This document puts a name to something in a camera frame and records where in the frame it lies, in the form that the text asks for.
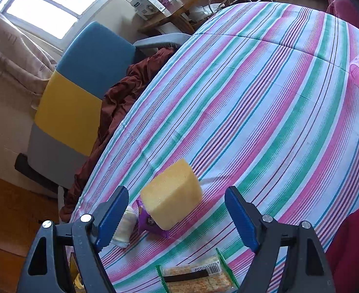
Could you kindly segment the white product box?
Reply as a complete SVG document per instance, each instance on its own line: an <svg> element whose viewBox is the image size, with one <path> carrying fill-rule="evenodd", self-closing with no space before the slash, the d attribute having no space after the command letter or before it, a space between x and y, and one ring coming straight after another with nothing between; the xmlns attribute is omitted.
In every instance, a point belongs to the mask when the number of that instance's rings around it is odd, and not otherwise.
<svg viewBox="0 0 359 293"><path fill-rule="evenodd" d="M144 21L148 21L166 10L165 6L158 0L131 0L130 4Z"/></svg>

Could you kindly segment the rolled white sock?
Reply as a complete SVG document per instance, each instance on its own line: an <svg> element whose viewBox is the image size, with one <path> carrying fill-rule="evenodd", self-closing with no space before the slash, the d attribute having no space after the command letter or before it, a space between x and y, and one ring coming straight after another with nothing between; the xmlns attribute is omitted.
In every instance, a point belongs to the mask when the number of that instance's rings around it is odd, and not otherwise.
<svg viewBox="0 0 359 293"><path fill-rule="evenodd" d="M131 206L128 206L112 237L112 243L126 248L130 244L130 236L136 226L138 216Z"/></svg>

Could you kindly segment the seaweed cracker packet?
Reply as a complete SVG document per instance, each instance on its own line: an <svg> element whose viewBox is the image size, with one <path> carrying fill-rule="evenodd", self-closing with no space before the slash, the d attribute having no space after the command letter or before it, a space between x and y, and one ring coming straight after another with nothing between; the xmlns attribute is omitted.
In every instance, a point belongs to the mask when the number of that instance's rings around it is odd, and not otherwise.
<svg viewBox="0 0 359 293"><path fill-rule="evenodd" d="M218 248L215 254L189 265L156 271L166 292L236 292L240 285Z"/></svg>

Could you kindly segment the wooden desk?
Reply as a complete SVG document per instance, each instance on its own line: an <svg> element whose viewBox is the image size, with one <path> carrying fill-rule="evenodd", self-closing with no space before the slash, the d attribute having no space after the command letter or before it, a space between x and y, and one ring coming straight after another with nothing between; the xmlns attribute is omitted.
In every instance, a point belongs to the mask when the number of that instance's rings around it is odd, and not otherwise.
<svg viewBox="0 0 359 293"><path fill-rule="evenodd" d="M189 21L182 17L183 13L197 5L201 0L173 0L171 5L163 13L155 14L151 19L145 21L138 31L145 35L152 35L158 27L171 22L177 29L185 34L193 34L194 28Z"/></svg>

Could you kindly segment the gold metal tin box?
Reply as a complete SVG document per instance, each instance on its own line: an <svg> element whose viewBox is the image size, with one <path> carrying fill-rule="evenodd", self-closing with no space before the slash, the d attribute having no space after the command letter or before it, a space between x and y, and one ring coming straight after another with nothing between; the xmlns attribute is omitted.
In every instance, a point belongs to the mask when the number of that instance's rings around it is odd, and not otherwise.
<svg viewBox="0 0 359 293"><path fill-rule="evenodd" d="M70 277L74 287L75 292L86 292L82 277L76 262L76 255L71 246L66 246L66 254L68 258L68 266L70 269Z"/></svg>

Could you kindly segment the pink curtain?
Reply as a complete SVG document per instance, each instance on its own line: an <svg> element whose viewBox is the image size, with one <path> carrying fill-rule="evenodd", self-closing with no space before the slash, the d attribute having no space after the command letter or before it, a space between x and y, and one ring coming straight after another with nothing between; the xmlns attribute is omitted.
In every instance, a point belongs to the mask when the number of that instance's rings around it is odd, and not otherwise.
<svg viewBox="0 0 359 293"><path fill-rule="evenodd" d="M0 77L32 97L42 97L56 60L0 13Z"/></svg>

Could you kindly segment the red garment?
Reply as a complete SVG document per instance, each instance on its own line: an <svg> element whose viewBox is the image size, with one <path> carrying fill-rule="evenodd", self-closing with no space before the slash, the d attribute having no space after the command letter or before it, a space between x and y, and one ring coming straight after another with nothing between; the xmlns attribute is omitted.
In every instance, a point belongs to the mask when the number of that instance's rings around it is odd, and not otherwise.
<svg viewBox="0 0 359 293"><path fill-rule="evenodd" d="M344 219L326 257L336 292L359 292L359 209Z"/></svg>

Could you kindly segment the purple snack packet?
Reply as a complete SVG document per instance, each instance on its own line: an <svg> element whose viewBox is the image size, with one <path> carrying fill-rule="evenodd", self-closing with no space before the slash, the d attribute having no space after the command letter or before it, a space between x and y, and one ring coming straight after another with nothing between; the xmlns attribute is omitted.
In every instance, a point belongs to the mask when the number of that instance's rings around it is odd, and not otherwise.
<svg viewBox="0 0 359 293"><path fill-rule="evenodd" d="M163 238L169 238L169 231L161 229L158 224L154 221L151 215L146 211L141 199L137 199L138 208L138 231L143 233L147 231Z"/></svg>

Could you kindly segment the yellow sponge block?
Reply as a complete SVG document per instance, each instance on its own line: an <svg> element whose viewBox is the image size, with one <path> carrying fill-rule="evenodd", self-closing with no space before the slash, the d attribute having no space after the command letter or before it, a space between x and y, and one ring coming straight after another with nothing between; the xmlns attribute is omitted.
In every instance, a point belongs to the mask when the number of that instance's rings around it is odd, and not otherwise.
<svg viewBox="0 0 359 293"><path fill-rule="evenodd" d="M165 231L186 218L202 198L199 181L185 159L170 165L140 192L145 210Z"/></svg>

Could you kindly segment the striped bed sheet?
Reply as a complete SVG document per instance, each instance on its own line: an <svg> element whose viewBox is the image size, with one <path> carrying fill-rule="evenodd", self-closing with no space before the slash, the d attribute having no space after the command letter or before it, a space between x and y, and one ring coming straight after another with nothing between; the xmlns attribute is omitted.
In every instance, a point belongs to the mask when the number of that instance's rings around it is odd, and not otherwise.
<svg viewBox="0 0 359 293"><path fill-rule="evenodd" d="M327 247L359 208L359 29L284 3L243 3L208 20L171 57L105 148L73 219L124 186L142 188L185 159L200 205L169 238L142 233L101 261L117 292L162 292L157 265L220 251L241 281L251 263L224 204L235 186L263 214L309 221Z"/></svg>

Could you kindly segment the grey yellow blue headboard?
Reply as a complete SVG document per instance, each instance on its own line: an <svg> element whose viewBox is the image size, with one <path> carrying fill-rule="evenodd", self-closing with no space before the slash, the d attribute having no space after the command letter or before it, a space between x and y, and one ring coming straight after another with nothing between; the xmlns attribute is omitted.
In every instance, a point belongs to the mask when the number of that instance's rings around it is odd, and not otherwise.
<svg viewBox="0 0 359 293"><path fill-rule="evenodd" d="M137 49L98 22L74 39L41 97L27 149L29 166L71 188L98 135L106 91L136 63Z"/></svg>

